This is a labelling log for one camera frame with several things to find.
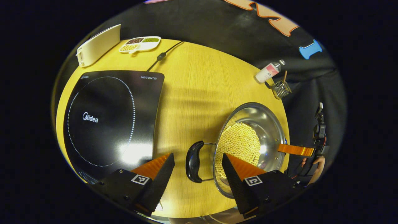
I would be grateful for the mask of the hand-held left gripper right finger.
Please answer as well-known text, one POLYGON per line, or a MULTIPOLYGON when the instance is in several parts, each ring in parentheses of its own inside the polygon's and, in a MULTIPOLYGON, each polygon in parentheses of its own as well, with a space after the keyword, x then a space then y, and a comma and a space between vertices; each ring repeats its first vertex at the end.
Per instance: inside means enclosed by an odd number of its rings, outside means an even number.
POLYGON ((271 213, 305 190, 279 170, 267 172, 227 153, 223 154, 222 166, 244 218, 271 213))

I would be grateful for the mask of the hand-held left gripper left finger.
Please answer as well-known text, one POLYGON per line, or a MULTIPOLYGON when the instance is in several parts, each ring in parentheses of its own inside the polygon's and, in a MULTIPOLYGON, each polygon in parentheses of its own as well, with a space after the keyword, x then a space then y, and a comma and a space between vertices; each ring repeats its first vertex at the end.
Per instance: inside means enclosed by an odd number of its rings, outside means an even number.
POLYGON ((125 210, 151 216, 165 192, 174 166, 174 154, 168 153, 132 170, 117 169, 90 188, 125 210))

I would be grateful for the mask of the steel pot with black handles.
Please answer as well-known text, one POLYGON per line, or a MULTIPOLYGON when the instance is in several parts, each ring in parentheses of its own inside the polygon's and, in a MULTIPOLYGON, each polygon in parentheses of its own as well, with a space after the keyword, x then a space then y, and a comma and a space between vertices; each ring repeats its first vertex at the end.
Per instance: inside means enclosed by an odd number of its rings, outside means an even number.
POLYGON ((215 170, 215 154, 218 142, 223 131, 234 123, 244 123, 252 127, 259 138, 261 149, 260 159, 256 167, 264 171, 281 170, 285 153, 278 152, 279 144, 285 144, 283 129, 277 117, 266 106, 250 102, 237 107, 227 118, 220 130, 216 142, 212 143, 213 152, 211 153, 212 170, 214 181, 218 191, 228 198, 233 198, 233 193, 227 178, 221 178, 215 170))

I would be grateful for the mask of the pile of yellow soybeans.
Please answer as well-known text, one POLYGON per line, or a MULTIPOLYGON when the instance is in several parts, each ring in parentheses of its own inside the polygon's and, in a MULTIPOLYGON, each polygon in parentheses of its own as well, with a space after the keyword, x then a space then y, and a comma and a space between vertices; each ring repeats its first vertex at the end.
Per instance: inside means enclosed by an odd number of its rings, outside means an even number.
POLYGON ((222 133, 215 154, 215 170, 226 179, 222 166, 223 154, 227 153, 257 166, 260 159, 260 141, 256 131, 247 124, 234 123, 222 133))

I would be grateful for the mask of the black induction cooktop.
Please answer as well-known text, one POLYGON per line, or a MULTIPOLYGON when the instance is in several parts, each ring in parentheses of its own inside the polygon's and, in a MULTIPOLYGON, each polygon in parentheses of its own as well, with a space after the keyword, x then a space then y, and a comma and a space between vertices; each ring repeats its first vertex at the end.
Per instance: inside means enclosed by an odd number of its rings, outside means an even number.
POLYGON ((63 139, 71 167, 88 184, 153 159, 165 76, 108 70, 83 73, 68 98, 63 139))

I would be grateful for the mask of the clear bottle with pink label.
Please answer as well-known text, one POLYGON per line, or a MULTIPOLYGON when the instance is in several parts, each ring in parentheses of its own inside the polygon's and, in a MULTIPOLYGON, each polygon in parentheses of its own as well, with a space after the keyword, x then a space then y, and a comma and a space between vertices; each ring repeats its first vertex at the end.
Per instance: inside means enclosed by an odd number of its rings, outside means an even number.
POLYGON ((280 71, 282 70, 282 66, 284 66, 286 63, 283 59, 280 59, 277 62, 270 62, 268 65, 266 65, 263 69, 261 69, 255 76, 255 80, 259 83, 264 83, 267 80, 271 79, 280 71))

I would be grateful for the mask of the white divided dish of beans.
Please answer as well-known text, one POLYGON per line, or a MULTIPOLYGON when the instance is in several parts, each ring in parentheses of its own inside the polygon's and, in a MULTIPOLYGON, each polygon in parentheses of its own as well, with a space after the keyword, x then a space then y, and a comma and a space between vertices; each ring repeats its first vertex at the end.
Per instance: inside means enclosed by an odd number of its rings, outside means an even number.
POLYGON ((134 37, 125 41, 125 43, 119 48, 120 53, 133 54, 137 51, 148 51, 158 46, 161 41, 159 36, 144 36, 134 37))

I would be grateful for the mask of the white toaster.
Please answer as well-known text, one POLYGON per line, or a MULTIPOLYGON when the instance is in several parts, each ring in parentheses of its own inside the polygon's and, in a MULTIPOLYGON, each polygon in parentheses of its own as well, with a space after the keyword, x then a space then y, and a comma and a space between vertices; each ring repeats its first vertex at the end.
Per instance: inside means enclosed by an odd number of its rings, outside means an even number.
POLYGON ((94 64, 106 52, 120 42, 121 24, 107 28, 81 44, 76 51, 79 67, 94 64))

